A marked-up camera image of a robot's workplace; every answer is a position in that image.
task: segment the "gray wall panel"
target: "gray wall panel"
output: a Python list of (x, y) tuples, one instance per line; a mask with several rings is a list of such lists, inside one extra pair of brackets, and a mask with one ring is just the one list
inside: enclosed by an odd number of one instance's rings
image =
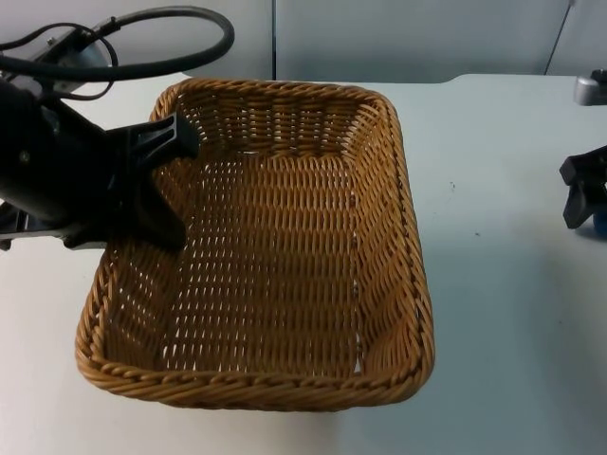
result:
[(442, 82), (541, 74), (567, 0), (277, 0), (277, 77)]

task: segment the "wicker basket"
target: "wicker basket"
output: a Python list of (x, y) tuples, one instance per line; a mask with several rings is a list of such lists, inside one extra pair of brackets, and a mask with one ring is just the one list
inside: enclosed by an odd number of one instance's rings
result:
[(76, 339), (101, 389), (195, 408), (402, 401), (432, 370), (432, 310), (394, 107), (356, 87), (189, 80), (195, 161), (156, 182), (170, 253), (110, 242)]

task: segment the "metal part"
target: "metal part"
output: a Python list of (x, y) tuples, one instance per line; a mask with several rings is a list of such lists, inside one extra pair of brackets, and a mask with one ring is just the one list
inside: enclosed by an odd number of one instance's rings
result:
[[(27, 60), (47, 64), (57, 64), (66, 67), (96, 67), (108, 66), (102, 46), (95, 42), (90, 43), (89, 35), (82, 30), (70, 30), (58, 38), (52, 37), (46, 41), (47, 46), (29, 56)], [(35, 96), (42, 93), (41, 82), (30, 76), (7, 74), (4, 76), (13, 85), (28, 90)], [(48, 88), (53, 91), (71, 93), (80, 88), (82, 82), (44, 81)]]
[(607, 70), (595, 70), (590, 78), (578, 77), (574, 100), (582, 106), (607, 104)]

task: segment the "black cable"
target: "black cable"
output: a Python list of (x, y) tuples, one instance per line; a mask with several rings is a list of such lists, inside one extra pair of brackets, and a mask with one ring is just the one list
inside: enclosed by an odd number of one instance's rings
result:
[[(100, 36), (100, 34), (97, 31), (93, 30), (92, 28), (82, 26), (80, 24), (76, 24), (73, 22), (58, 22), (55, 24), (48, 24), (47, 26), (40, 27), (37, 30), (32, 31), (29, 35), (26, 35), (23, 38), (20, 38), (19, 40), (0, 44), (0, 51), (25, 46), (25, 45), (31, 43), (32, 41), (34, 41), (36, 38), (38, 38), (40, 35), (42, 35), (46, 31), (52, 30), (54, 28), (60, 28), (60, 27), (71, 27), (71, 28), (74, 28), (77, 30), (85, 31), (91, 37), (94, 37), (95, 41), (101, 41), (101, 43), (105, 46), (105, 49), (107, 50), (107, 53), (110, 56), (111, 65), (114, 67), (119, 65), (118, 54), (116, 52), (116, 49), (114, 49), (114, 47), (110, 44), (109, 41), (107, 41), (105, 38)], [(113, 82), (109, 82), (107, 84), (107, 86), (100, 93), (98, 93), (96, 95), (74, 95), (72, 93), (61, 92), (61, 91), (57, 91), (57, 90), (45, 90), (45, 92), (43, 93), (43, 97), (44, 98), (63, 98), (66, 100), (76, 100), (76, 101), (98, 100), (99, 98), (104, 96), (107, 92), (109, 92), (113, 85), (114, 85)]]
[(35, 78), (44, 78), (57, 81), (70, 82), (114, 82), (132, 79), (152, 78), (165, 74), (176, 73), (193, 69), (203, 64), (214, 62), (230, 50), (234, 42), (234, 28), (231, 22), (222, 14), (210, 9), (197, 7), (166, 7), (147, 9), (119, 18), (111, 18), (100, 26), (95, 27), (96, 35), (90, 44), (97, 41), (97, 37), (105, 37), (121, 27), (135, 22), (160, 17), (196, 17), (216, 23), (224, 32), (223, 37), (215, 45), (200, 52), (184, 57), (178, 57), (163, 62), (148, 64), (128, 64), (117, 67), (95, 68), (66, 68), (55, 64), (29, 62), (6, 56), (0, 56), (0, 70), (9, 73), (22, 74)]

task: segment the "white wall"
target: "white wall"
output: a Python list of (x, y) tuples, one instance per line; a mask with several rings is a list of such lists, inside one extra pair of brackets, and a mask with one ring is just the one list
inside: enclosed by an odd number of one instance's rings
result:
[[(269, 79), (271, 69), (271, 0), (3, 0), (0, 41), (11, 41), (50, 22), (78, 22), (94, 26), (110, 16), (139, 9), (190, 4), (215, 9), (236, 29), (236, 40), (221, 60), (193, 74), (218, 78)], [(153, 61), (195, 52), (215, 42), (220, 30), (211, 23), (171, 18), (134, 24), (112, 35), (124, 63)], [(32, 47), (13, 55), (27, 56)]]

